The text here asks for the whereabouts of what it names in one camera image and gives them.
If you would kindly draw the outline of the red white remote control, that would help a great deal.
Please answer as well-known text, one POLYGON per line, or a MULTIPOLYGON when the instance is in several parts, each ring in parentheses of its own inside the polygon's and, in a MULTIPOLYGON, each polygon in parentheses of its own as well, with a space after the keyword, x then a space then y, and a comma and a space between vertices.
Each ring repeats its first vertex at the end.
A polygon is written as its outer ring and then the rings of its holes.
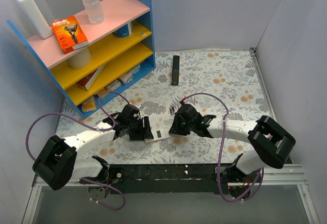
POLYGON ((145 139, 144 142, 146 143, 157 142, 171 137, 168 129, 157 130, 152 134, 153 134, 153 139, 145 139))

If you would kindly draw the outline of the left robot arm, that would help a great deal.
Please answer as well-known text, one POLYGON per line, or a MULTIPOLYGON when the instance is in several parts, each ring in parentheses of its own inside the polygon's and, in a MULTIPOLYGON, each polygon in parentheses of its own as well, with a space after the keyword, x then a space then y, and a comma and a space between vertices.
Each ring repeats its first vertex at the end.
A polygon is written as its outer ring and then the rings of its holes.
POLYGON ((77 135, 50 137, 32 166, 53 190, 59 190, 70 180, 105 183, 109 178, 109 164, 99 156, 81 156, 107 142, 125 135, 131 141, 153 139, 149 118, 141 117, 140 110, 127 104, 121 112, 113 113, 96 127, 77 135))

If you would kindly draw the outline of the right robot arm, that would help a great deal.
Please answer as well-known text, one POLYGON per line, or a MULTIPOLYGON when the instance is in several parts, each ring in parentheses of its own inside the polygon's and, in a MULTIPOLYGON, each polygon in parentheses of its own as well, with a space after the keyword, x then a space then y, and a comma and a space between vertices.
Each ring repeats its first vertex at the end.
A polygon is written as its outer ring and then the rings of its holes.
POLYGON ((258 120, 220 120, 215 115, 201 115, 192 105, 184 104, 175 113, 170 135, 227 138, 247 142, 253 150, 242 153, 220 176, 229 182, 242 182, 262 167, 283 168, 296 140, 270 116, 258 120))

